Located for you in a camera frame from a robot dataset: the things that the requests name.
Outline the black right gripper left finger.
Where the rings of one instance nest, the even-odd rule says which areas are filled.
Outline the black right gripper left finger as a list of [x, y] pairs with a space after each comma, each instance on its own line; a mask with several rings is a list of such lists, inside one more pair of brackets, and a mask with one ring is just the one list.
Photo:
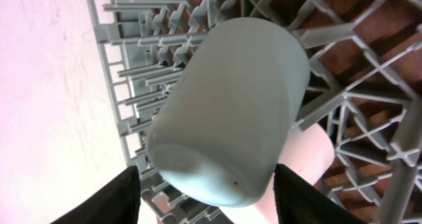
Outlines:
[[138, 167], [129, 166], [52, 224], [137, 224], [140, 191]]

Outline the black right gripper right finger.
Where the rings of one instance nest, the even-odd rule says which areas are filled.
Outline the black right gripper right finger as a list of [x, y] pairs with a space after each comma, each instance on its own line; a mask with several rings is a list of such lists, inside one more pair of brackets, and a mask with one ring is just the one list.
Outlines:
[[283, 164], [274, 170], [279, 224], [365, 224]]

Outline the small pink cup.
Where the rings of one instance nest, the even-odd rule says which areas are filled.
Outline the small pink cup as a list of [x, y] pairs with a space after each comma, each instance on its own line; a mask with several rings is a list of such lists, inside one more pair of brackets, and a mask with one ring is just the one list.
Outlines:
[[[310, 185], [314, 185], [334, 161], [334, 146], [318, 124], [307, 130], [290, 130], [278, 162], [286, 165]], [[243, 208], [220, 208], [236, 224], [277, 224], [274, 177], [260, 200]]]

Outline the light blue cup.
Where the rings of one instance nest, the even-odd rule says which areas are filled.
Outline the light blue cup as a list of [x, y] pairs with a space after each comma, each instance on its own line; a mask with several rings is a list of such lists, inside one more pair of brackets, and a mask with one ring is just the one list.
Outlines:
[[212, 206], [242, 208], [264, 194], [309, 83], [298, 40], [259, 18], [207, 33], [148, 129], [159, 174]]

